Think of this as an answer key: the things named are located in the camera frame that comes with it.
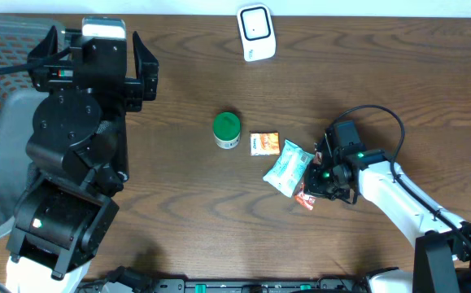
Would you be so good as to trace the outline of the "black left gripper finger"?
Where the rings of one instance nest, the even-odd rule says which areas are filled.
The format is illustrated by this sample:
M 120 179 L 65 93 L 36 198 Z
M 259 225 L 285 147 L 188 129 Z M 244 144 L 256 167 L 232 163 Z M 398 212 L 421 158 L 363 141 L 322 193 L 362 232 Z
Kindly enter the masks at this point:
M 143 44 L 137 31 L 133 33 L 133 54 L 142 100 L 153 101 L 157 95 L 159 61 Z
M 58 31 L 52 26 L 46 37 L 28 53 L 28 61 L 51 57 L 58 52 Z

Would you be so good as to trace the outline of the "red chocolate wafer pack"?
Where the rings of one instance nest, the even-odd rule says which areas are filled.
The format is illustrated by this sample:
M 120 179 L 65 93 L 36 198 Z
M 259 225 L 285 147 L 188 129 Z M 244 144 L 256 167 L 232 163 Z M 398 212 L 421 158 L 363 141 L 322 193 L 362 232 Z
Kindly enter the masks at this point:
M 312 160 L 314 164 L 321 164 L 323 155 L 320 151 L 315 152 L 315 156 Z M 304 208 L 311 211 L 313 209 L 314 203 L 316 202 L 316 197 L 312 195 L 307 195 L 305 193 L 306 184 L 302 178 L 299 184 L 297 193 L 294 195 L 294 199 Z

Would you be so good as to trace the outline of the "mint wet wipes pack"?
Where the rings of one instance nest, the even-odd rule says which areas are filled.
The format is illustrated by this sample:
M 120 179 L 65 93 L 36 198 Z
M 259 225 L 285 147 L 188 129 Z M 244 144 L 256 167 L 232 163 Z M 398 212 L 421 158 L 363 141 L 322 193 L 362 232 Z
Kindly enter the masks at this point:
M 275 187 L 284 196 L 291 197 L 314 155 L 300 146 L 285 140 L 282 152 L 263 180 Z

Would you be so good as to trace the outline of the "orange snack packet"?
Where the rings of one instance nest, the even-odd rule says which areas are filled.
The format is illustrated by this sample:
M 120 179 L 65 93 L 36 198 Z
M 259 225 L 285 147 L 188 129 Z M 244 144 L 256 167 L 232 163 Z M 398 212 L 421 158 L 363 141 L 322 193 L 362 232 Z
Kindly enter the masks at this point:
M 279 133 L 251 133 L 251 155 L 279 155 Z

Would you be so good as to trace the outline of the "green lid jar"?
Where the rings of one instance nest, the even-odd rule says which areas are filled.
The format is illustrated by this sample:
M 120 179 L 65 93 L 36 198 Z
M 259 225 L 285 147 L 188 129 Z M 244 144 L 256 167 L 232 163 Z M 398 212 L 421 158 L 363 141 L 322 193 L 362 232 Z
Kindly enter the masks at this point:
M 218 147 L 233 149 L 240 141 L 241 121 L 232 112 L 222 112 L 215 117 L 212 130 Z

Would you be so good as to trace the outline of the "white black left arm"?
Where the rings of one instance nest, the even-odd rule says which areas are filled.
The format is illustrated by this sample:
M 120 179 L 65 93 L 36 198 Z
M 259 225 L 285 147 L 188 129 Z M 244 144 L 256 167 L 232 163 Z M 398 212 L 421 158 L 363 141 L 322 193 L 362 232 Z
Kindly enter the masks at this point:
M 97 255 L 129 179 L 126 116 L 155 99 L 159 62 L 131 38 L 56 32 L 28 54 L 27 71 L 46 94 L 25 151 L 34 177 L 15 207 L 7 242 L 12 292 L 74 292 Z

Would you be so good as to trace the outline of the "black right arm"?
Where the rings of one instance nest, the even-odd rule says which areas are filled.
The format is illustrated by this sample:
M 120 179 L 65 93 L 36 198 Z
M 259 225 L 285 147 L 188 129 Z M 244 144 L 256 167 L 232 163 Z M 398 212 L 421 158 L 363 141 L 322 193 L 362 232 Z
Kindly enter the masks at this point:
M 331 125 L 304 174 L 307 195 L 377 206 L 414 248 L 414 269 L 380 269 L 368 292 L 471 292 L 471 222 L 429 197 L 384 150 L 368 150 L 353 121 Z

